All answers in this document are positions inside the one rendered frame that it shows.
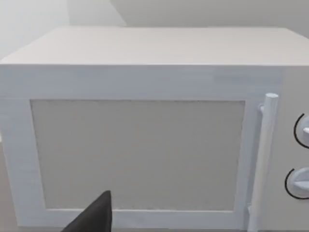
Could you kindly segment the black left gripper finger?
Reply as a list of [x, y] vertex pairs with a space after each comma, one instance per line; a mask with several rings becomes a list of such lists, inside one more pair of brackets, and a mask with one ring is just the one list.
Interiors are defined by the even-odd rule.
[[104, 191], [61, 232], [112, 232], [111, 191]]

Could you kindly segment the pale microwave door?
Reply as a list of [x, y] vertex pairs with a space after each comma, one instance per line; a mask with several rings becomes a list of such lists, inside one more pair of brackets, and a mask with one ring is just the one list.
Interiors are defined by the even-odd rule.
[[103, 190], [120, 229], [245, 228], [258, 104], [284, 68], [0, 64], [20, 227], [63, 227]]

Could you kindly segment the pale microwave oven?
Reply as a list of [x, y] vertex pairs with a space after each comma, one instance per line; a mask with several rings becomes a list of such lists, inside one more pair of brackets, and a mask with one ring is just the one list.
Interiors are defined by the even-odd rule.
[[[309, 167], [309, 149], [301, 147], [293, 136], [297, 118], [302, 113], [309, 115], [309, 39], [282, 28], [69, 27], [42, 36], [0, 64], [283, 67], [281, 89], [275, 93], [279, 101], [259, 231], [309, 232], [309, 200], [293, 199], [284, 189], [285, 177], [292, 168]], [[257, 107], [257, 140], [244, 231], [249, 221], [263, 103]]]

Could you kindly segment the pale microwave knob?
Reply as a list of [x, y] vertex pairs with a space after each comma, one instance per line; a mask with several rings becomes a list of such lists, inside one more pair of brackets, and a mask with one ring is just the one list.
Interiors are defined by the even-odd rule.
[[309, 149], [309, 115], [302, 113], [293, 128], [295, 141], [303, 148]]
[[[297, 196], [289, 189], [289, 186], [307, 193], [307, 196]], [[298, 170], [292, 168], [285, 177], [284, 189], [286, 193], [296, 200], [309, 200], [309, 167]]]

